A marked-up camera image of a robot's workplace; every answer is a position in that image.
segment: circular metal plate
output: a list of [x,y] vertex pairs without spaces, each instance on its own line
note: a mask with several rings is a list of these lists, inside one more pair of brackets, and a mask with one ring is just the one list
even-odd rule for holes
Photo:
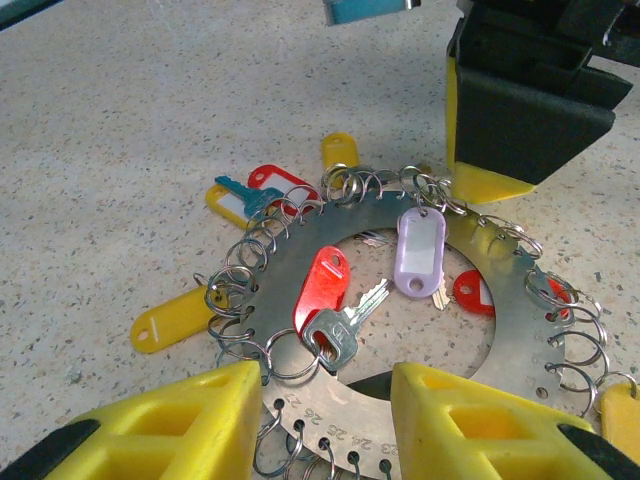
[[[361,203],[337,206],[325,205],[322,215],[305,216],[304,226],[289,227],[290,238],[281,235],[277,253],[269,258],[268,268],[256,272],[258,292],[247,305],[255,307],[243,328],[253,328],[252,340],[264,345],[274,333],[292,327],[293,310],[302,283],[316,252],[334,245],[364,230],[395,228],[398,217],[414,203],[398,199],[387,192],[381,200],[368,195]],[[484,277],[496,308],[494,341],[485,362],[471,377],[524,398],[552,405],[559,388],[559,377],[546,372],[547,362],[564,361],[564,344],[551,347],[547,339],[561,327],[546,321],[549,304],[527,293],[524,277],[535,262],[518,243],[488,222],[478,223],[478,214],[466,216],[448,214],[447,243],[465,255]],[[548,289],[544,275],[535,275],[537,286]],[[245,345],[245,353],[252,348]],[[274,368],[283,373],[301,371],[313,355],[296,335],[287,335],[273,349]],[[544,389],[547,397],[536,395]],[[271,378],[263,388],[265,405],[275,414],[274,401],[283,399],[282,426],[297,437],[293,429],[296,420],[305,422],[304,444],[328,460],[318,441],[326,437],[331,442],[336,464],[353,471],[347,455],[360,455],[360,471],[364,476],[383,479],[382,459],[392,464],[392,478],[400,478],[398,452],[391,418],[390,403],[351,390],[324,369],[295,381]]]

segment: key blade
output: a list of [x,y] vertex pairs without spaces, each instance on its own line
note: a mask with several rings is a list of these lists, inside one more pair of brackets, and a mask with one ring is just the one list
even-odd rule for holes
[[433,306],[440,311],[447,308],[447,305],[451,302],[451,299],[447,295],[447,286],[444,283],[444,279],[442,279],[438,290],[431,296],[431,300],[433,301]]
[[371,315],[382,301],[387,298],[389,293],[391,293],[392,288],[393,282],[387,278],[383,278],[378,285],[362,296],[356,308],[345,308],[343,310],[344,313],[351,319],[349,325],[354,326]]

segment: purple key tag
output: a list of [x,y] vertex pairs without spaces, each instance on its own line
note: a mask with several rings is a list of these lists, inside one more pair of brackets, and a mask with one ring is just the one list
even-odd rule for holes
[[420,213],[414,207],[400,217],[393,281],[406,296],[425,298],[438,290],[446,226],[442,214],[433,208]]

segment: key head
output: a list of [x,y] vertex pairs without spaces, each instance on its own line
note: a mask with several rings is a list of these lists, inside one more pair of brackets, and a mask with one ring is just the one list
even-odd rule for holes
[[269,187],[264,190],[252,189],[252,196],[246,200],[244,214],[251,218],[271,205],[274,200],[284,197],[284,194],[277,188]]
[[349,328],[348,319],[334,310],[320,310],[304,329],[302,336],[314,351],[320,350],[319,345],[325,339],[331,345],[335,358],[327,349],[320,352],[320,362],[331,372],[340,370],[358,352],[356,333]]

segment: blue object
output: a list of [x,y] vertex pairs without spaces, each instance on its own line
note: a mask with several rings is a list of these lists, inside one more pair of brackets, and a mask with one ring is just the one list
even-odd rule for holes
[[333,2],[325,0],[329,25],[340,25],[364,18],[401,12],[411,7],[405,0],[338,0]]
[[284,194],[277,188],[269,187],[264,190],[259,190],[257,188],[245,187],[240,182],[236,182],[226,175],[216,177],[215,181],[236,197],[240,198],[240,200],[244,202],[244,214],[254,220],[262,218],[262,216],[264,216],[263,210],[277,199],[284,197]]

